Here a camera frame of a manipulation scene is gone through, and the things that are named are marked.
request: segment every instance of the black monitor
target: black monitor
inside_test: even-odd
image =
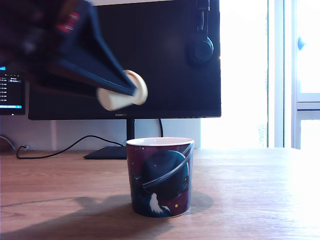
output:
[[[25,115],[25,91],[19,72],[0,66],[0,115]]]
[[[190,42],[198,34],[196,0],[94,8],[97,8],[104,40],[119,63],[145,80],[148,88],[146,102],[107,111],[95,98],[40,92],[30,86],[29,119],[132,120],[221,116],[218,0],[210,1],[208,13],[208,37],[213,43],[213,55],[203,64],[192,64],[188,58]]]

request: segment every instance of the wooden desk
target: wooden desk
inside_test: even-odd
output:
[[[195,150],[191,209],[130,205],[125,160],[1,157],[2,240],[319,240],[320,157],[295,149]]]

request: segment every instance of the mug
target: mug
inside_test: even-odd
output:
[[[150,218],[171,218],[190,208],[194,140],[137,138],[126,142],[133,210]]]

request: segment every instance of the black headphones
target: black headphones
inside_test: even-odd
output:
[[[193,66],[209,61],[214,53],[214,45],[208,37],[210,0],[196,0],[197,31],[187,44],[189,63]]]

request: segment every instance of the monitor stand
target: monitor stand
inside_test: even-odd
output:
[[[126,120],[126,139],[131,140],[135,138],[135,119]],[[127,152],[125,146],[106,146],[100,150],[94,151],[86,156],[84,159],[100,160],[100,159],[127,159]]]

